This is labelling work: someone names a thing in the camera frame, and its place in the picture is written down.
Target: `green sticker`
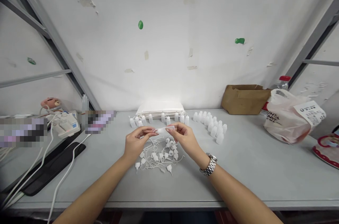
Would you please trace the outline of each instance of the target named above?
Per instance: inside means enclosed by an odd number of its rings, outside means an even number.
[[[243,44],[243,43],[245,43],[245,39],[244,38],[239,38],[239,39],[236,39],[235,41],[234,41],[236,44]]]
[[[36,65],[35,60],[33,60],[32,58],[27,57],[27,61],[28,61],[30,64]]]
[[[142,30],[142,28],[144,28],[144,23],[140,20],[138,23],[138,27],[140,30]]]

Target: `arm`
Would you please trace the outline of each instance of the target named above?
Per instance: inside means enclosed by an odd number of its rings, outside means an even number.
[[[184,151],[205,170],[210,158],[200,148],[192,129],[183,123],[171,124],[175,130],[166,129]],[[218,164],[208,177],[239,224],[281,224],[279,218],[248,188],[227,173]]]
[[[151,136],[158,135],[152,132],[153,129],[153,127],[144,126],[128,134],[124,155],[67,207],[54,223],[94,223],[121,178],[137,160],[146,141]]]

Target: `brown paper box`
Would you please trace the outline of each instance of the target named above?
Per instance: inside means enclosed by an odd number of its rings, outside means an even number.
[[[270,89],[257,84],[228,85],[221,106],[229,114],[259,114],[270,96]]]

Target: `white plastic bag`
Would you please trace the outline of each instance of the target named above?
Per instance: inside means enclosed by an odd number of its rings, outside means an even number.
[[[272,90],[267,104],[265,129],[285,143],[294,144],[302,141],[312,127],[298,114],[294,106],[308,101],[310,101],[308,97],[294,96],[283,89]]]

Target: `metal watch band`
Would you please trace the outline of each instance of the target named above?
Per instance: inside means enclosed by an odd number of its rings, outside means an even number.
[[[218,161],[217,158],[212,154],[208,154],[208,156],[211,159],[209,161],[208,167],[205,170],[200,169],[200,172],[202,172],[204,176],[210,176],[213,173],[216,166],[216,162]]]

